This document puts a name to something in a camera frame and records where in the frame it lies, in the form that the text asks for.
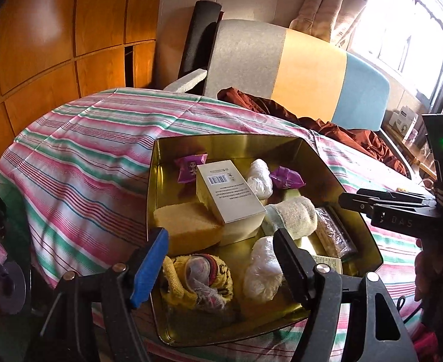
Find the person right hand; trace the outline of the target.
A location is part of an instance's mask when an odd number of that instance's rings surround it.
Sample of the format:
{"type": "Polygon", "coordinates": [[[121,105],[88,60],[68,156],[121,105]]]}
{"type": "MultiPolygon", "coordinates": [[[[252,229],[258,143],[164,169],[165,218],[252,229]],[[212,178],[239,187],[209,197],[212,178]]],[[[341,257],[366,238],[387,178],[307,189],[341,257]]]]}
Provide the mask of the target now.
{"type": "Polygon", "coordinates": [[[416,240],[420,252],[415,260],[416,301],[421,302],[422,322],[443,323],[443,248],[429,240],[416,240]]]}

